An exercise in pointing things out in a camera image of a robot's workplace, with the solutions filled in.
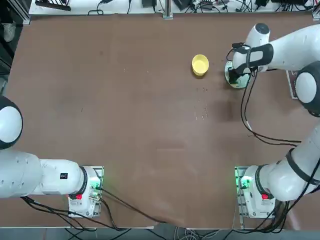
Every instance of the white robot link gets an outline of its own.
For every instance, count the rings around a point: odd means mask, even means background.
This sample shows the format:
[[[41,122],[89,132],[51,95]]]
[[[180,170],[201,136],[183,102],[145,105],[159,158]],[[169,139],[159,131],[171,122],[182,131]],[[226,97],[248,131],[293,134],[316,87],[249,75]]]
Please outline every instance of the white robot link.
[[[315,117],[320,116],[320,24],[302,28],[269,42],[270,30],[256,24],[244,43],[232,45],[234,55],[225,67],[226,80],[233,86],[246,86],[250,68],[299,71],[295,91],[301,104]],[[311,134],[284,159],[261,166],[250,166],[241,187],[250,218],[266,218],[275,199],[297,199],[310,180],[320,159],[320,122]],[[317,169],[305,194],[320,185]]]
[[[0,198],[28,195],[68,195],[71,217],[88,218],[100,214],[103,167],[79,166],[65,159],[39,159],[8,149],[23,130],[21,111],[0,96]]]

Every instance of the floor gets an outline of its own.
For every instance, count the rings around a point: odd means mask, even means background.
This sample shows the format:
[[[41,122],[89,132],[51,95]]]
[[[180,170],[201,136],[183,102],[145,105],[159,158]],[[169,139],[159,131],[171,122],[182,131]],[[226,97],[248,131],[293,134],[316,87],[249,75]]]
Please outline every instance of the floor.
[[[175,227],[170,224],[160,224],[153,230],[158,235],[164,237],[166,240],[174,239]],[[181,229],[179,234],[180,239],[184,236],[184,229]],[[222,240],[229,230],[221,230],[214,237],[207,239]],[[198,231],[199,234],[205,234],[206,231]],[[112,229],[99,228],[95,232],[82,232],[78,235],[81,240],[110,240],[119,235],[118,232]],[[6,228],[0,229],[1,240],[18,240],[18,239],[32,239],[32,240],[68,240],[71,235],[62,228]],[[240,234],[232,233],[227,240],[318,240],[320,238],[320,231],[305,232],[305,231],[286,231],[279,234],[273,233],[250,233]],[[159,240],[158,236],[153,235],[145,229],[132,229],[123,236],[117,238],[119,240]]]

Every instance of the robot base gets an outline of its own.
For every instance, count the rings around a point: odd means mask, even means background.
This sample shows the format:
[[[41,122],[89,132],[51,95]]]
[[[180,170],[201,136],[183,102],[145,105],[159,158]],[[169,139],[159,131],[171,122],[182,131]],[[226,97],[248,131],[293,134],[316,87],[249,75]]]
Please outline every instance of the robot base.
[[[276,199],[263,199],[257,189],[255,175],[258,166],[250,166],[240,180],[249,218],[265,219],[274,210]]]
[[[275,199],[263,200],[257,190],[255,181],[257,168],[257,166],[234,168],[241,229],[245,228],[244,217],[265,219],[275,207]],[[274,217],[275,214],[271,214],[269,219]]]
[[[101,212],[102,191],[96,187],[103,186],[104,167],[103,166],[83,166],[87,173],[87,183],[82,195],[77,195],[76,199],[68,197],[69,211],[86,216],[88,218],[98,217]],[[72,218],[81,218],[75,214],[69,214]]]

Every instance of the mounting plate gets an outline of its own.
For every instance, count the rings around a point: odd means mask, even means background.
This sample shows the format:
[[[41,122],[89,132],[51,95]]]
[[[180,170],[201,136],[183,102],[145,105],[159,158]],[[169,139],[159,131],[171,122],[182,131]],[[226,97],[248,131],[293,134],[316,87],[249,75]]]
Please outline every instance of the mounting plate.
[[[234,167],[234,176],[235,176],[235,185],[236,185],[236,192],[237,192],[237,204],[238,204],[238,211],[239,211],[239,220],[240,220],[240,228],[245,229],[245,221],[244,218],[249,218],[249,213],[246,205],[246,200],[244,196],[244,192],[241,189],[241,179],[245,175],[248,166],[235,166]],[[275,214],[273,213],[269,219],[275,218]]]
[[[69,211],[94,218],[100,216],[102,191],[96,187],[103,187],[104,167],[83,166],[87,173],[87,184],[84,193],[77,199],[68,197]],[[72,218],[81,218],[76,214],[69,214]]]

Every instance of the metal bracket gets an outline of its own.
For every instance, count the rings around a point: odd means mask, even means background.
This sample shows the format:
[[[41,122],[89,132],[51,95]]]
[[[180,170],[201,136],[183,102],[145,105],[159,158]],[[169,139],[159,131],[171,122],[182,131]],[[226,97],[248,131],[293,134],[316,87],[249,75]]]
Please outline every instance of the metal bracket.
[[[166,15],[166,13],[164,12],[162,15],[163,19],[174,19],[174,14],[171,12],[169,16]]]
[[[171,0],[165,0],[164,13],[162,14],[163,19],[174,19],[174,15],[171,12]]]
[[[103,187],[104,167],[103,166],[83,166],[87,173],[87,183],[84,193],[77,197],[68,196],[69,210],[88,218],[99,217],[101,212],[102,191],[97,187]],[[81,216],[69,214],[72,218]]]
[[[240,183],[242,177],[245,175],[245,172],[247,170],[248,166],[235,166],[234,167],[234,176],[235,176],[235,185],[236,185],[236,193],[237,193],[237,204],[238,204],[238,210],[239,210],[239,221],[240,221],[240,228],[245,229],[245,221],[244,218],[248,218],[248,209],[244,197],[244,193],[240,188]],[[275,214],[272,214],[269,219],[272,219],[275,217]]]

